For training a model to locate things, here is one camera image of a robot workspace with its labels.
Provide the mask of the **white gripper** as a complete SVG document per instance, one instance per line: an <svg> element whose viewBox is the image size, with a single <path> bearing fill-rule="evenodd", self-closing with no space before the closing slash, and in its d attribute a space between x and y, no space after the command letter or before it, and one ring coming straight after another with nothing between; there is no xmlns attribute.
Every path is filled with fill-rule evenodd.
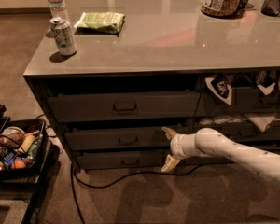
<svg viewBox="0 0 280 224"><path fill-rule="evenodd" d="M174 170L180 163L180 160L184 160L190 157L197 156L199 150L195 145L194 134L177 134L177 131L169 128L161 128L170 142L170 148L172 155L168 154L165 160L165 164L161 168L164 173L168 173Z"/></svg>

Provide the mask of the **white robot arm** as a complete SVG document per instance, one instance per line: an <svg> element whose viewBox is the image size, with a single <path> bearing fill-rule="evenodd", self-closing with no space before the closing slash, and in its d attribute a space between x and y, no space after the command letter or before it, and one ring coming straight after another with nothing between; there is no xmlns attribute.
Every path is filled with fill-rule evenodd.
<svg viewBox="0 0 280 224"><path fill-rule="evenodd" d="M212 128L201 128L195 134L180 134L168 127L161 129L170 141L170 154L161 168L163 172L171 172L182 160L192 157L220 157L280 188L279 154L236 143Z"/></svg>

